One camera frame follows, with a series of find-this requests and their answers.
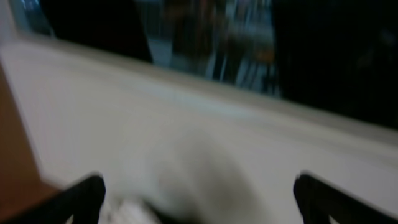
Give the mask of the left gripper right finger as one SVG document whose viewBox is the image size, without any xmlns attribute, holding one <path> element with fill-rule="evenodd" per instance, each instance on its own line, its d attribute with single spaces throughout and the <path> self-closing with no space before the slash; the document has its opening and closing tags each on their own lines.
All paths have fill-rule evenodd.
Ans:
<svg viewBox="0 0 398 224">
<path fill-rule="evenodd" d="M 308 174 L 296 178 L 293 192 L 304 224 L 397 224 L 396 218 Z"/>
</svg>

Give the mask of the white t-shirt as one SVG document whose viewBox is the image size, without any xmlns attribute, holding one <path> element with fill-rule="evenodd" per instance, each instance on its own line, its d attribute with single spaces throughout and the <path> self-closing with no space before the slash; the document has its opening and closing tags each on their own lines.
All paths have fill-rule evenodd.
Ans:
<svg viewBox="0 0 398 224">
<path fill-rule="evenodd" d="M 105 200 L 98 224 L 161 224 L 143 203 L 134 200 Z"/>
</svg>

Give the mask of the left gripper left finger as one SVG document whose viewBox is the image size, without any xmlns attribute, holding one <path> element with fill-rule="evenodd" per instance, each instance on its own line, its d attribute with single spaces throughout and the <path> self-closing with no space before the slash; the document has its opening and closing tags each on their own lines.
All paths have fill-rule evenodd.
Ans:
<svg viewBox="0 0 398 224">
<path fill-rule="evenodd" d="M 102 176 L 91 175 L 72 187 L 14 215 L 1 224 L 98 224 L 106 195 Z"/>
</svg>

